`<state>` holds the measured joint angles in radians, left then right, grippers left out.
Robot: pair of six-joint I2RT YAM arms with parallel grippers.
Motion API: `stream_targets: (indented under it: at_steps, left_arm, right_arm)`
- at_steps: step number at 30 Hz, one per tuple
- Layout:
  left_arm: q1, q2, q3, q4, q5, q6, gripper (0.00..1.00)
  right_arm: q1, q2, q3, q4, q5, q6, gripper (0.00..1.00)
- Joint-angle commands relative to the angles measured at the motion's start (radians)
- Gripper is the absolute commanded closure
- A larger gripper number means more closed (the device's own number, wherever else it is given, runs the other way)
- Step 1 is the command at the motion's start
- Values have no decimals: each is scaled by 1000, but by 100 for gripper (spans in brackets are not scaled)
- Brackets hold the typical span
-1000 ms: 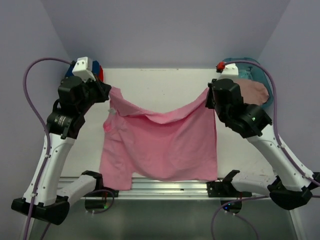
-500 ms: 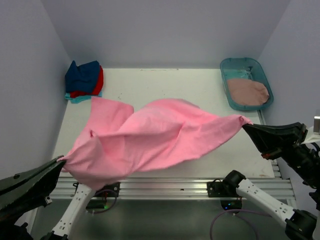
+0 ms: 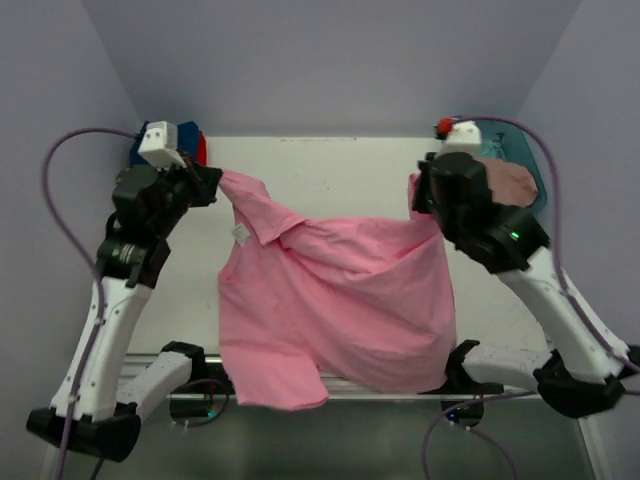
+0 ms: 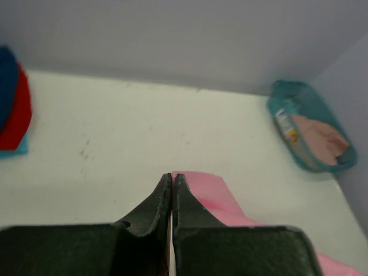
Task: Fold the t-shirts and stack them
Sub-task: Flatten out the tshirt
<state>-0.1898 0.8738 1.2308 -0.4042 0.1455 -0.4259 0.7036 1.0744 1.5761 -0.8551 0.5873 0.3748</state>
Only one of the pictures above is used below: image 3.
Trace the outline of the pink t-shirt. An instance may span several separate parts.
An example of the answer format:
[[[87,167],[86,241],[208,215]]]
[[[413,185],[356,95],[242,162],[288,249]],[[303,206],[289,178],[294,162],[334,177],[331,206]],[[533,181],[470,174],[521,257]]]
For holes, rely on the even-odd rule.
[[[235,242],[218,276],[219,351],[237,401],[321,406],[330,374],[382,393],[442,387],[455,305],[436,220],[312,219],[226,171]]]

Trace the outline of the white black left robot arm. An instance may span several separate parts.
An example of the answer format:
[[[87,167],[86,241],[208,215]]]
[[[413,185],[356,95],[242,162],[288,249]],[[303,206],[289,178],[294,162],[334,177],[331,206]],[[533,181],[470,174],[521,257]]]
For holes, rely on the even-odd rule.
[[[118,175],[80,342],[49,406],[30,412],[30,433],[62,452],[121,462],[144,420],[169,394],[205,386],[203,349],[179,341],[165,345],[129,383],[119,379],[135,326],[170,255],[170,233],[189,209],[215,202],[221,178],[221,169],[200,165],[137,165]]]

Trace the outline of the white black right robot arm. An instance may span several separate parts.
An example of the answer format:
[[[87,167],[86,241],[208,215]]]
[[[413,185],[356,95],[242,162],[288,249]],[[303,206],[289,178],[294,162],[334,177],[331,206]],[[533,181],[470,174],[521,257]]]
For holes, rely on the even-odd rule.
[[[468,153],[432,155],[418,168],[413,211],[432,215],[456,250],[506,285],[550,342],[530,351],[465,340],[449,355],[449,387],[530,390],[572,419],[612,409],[626,393],[624,379],[636,372],[639,348],[614,335],[556,272],[550,238],[533,213],[495,202],[484,164]]]

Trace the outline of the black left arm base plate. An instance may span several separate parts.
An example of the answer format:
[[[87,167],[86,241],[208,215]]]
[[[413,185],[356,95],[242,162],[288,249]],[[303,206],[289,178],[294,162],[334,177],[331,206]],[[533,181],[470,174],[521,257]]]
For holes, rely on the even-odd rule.
[[[214,379],[219,384],[221,391],[229,395],[235,395],[235,387],[222,362],[207,362],[207,377]]]

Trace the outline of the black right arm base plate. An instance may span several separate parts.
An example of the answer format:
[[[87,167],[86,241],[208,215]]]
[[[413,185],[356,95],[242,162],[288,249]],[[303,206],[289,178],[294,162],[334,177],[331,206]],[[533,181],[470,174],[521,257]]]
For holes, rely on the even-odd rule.
[[[499,395],[505,392],[504,386],[497,383],[455,383],[447,380],[445,384],[435,390],[421,392],[421,395],[440,396],[479,396]]]

